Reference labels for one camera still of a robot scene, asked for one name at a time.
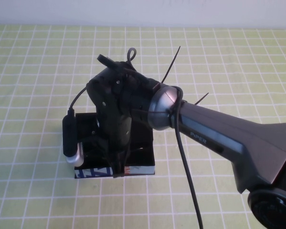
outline white wall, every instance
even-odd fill
[[[286,28],[286,0],[0,0],[0,23]]]

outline green grid mat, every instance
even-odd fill
[[[184,99],[258,123],[286,122],[286,31],[0,25],[0,229],[198,228],[173,130],[154,132],[156,175],[75,180],[61,120],[104,66],[138,51],[137,71]],[[93,112],[87,94],[74,106]],[[183,136],[206,229],[263,228],[231,164]]]

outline black platform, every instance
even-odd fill
[[[79,142],[96,133],[96,113],[78,113],[75,117]],[[112,177],[112,170],[102,153],[89,142],[84,142],[82,147],[84,164],[74,168],[75,178]],[[130,155],[126,160],[125,176],[152,175],[154,170],[153,130],[132,121]]]

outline table surface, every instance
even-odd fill
[[[286,122],[286,31],[0,25],[0,229],[198,228],[174,131],[154,132],[156,174],[74,179],[61,120],[104,66],[125,60],[194,103],[257,123]],[[95,110],[84,93],[76,112]],[[259,229],[230,162],[183,136],[206,229]]]

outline robotic arm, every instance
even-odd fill
[[[98,143],[113,177],[124,176],[132,120],[156,130],[177,123],[178,131],[232,162],[237,190],[250,191],[250,209],[265,227],[286,229],[286,123],[257,124],[184,100],[178,104],[180,90],[138,73],[131,51],[135,49],[129,50],[126,62],[100,55],[107,68],[86,85],[97,113],[98,130],[91,141]],[[63,152],[78,167],[84,159],[72,105],[63,119]]]

